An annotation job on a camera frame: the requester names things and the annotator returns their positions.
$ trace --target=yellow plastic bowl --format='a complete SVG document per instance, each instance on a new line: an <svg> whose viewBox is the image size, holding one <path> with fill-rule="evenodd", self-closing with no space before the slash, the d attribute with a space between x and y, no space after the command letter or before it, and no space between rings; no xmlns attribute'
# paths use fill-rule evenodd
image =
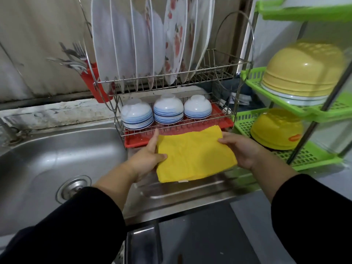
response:
<svg viewBox="0 0 352 264"><path fill-rule="evenodd" d="M317 86L326 90L336 85L345 66L344 54L337 46L297 41L271 58L263 79L286 90L314 91Z"/></svg>
<svg viewBox="0 0 352 264"><path fill-rule="evenodd" d="M294 90L284 90L282 88L278 88L273 86L272 84L267 83L266 80L262 80L262 84L274 91L278 91L279 93L284 93L284 94L290 94L290 95L296 95L296 96L310 96L310 97L316 97L316 96L325 96L329 95L331 91L333 90L333 87L328 88L326 90L315 90L315 91L294 91Z"/></svg>
<svg viewBox="0 0 352 264"><path fill-rule="evenodd" d="M262 113L251 128L251 135L258 143L275 150L295 148L302 133L302 121L281 108L272 108Z"/></svg>

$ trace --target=green plastic basket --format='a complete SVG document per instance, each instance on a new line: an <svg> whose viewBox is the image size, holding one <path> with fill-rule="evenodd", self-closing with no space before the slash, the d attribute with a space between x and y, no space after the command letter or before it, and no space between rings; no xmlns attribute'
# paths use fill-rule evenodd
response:
<svg viewBox="0 0 352 264"><path fill-rule="evenodd" d="M330 7L282 8L284 0L259 0L256 10L264 20L279 21L351 21L352 4Z"/></svg>
<svg viewBox="0 0 352 264"><path fill-rule="evenodd" d="M235 127L240 131L241 134L250 137L253 122L255 122L261 113L267 110L268 108L262 108L237 113ZM291 155L292 150L274 151L273 153L279 156L282 160L286 161ZM337 154L328 153L327 151L317 146L315 143L308 141L306 145L301 149L296 159L293 161L292 167L299 171L307 168L314 168L341 162L342 158L339 158Z"/></svg>
<svg viewBox="0 0 352 264"><path fill-rule="evenodd" d="M324 112L321 111L322 104L318 106L294 106L286 103L280 97L266 91L261 86L262 77L264 75L266 67L257 67L253 68L248 75L248 79L246 80L246 84L251 87L253 90L261 93L262 95L269 98L271 101L275 102L282 108L294 113L302 119L307 121L315 121L315 122L330 122L341 119L352 118L352 93L341 93L337 100L334 102L332 107ZM246 74L248 70L241 72L242 79L246 78Z"/></svg>

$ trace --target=drain strainer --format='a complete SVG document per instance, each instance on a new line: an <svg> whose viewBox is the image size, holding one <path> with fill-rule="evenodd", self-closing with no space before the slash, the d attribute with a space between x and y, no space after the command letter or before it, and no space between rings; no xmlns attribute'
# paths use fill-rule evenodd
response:
<svg viewBox="0 0 352 264"><path fill-rule="evenodd" d="M91 186L91 179L86 175L70 178L60 186L56 193L56 201L64 204L73 195L77 194L83 187Z"/></svg>

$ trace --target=microfiber towel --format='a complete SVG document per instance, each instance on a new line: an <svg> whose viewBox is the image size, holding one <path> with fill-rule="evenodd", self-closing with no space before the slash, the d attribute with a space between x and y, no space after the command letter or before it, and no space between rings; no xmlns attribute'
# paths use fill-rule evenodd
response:
<svg viewBox="0 0 352 264"><path fill-rule="evenodd" d="M234 153L219 143L219 138L222 138L219 126L200 132L159 135L158 153L168 155L157 167L159 181L201 179L236 165Z"/></svg>

